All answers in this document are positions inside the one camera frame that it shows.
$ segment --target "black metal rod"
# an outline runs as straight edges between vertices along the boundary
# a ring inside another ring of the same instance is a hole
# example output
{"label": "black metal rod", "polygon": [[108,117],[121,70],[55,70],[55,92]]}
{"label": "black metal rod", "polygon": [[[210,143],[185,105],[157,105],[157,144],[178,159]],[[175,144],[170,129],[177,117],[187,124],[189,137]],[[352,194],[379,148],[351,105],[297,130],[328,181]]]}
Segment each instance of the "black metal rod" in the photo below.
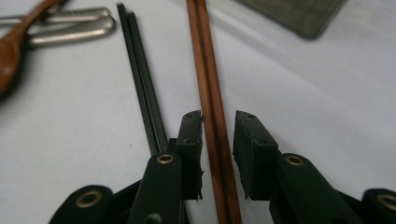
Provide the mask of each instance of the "black metal rod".
{"label": "black metal rod", "polygon": [[168,145],[160,108],[152,85],[149,66],[140,38],[134,13],[127,13],[123,4],[118,5],[125,44],[134,75],[134,84],[145,124],[151,155],[164,152]]}

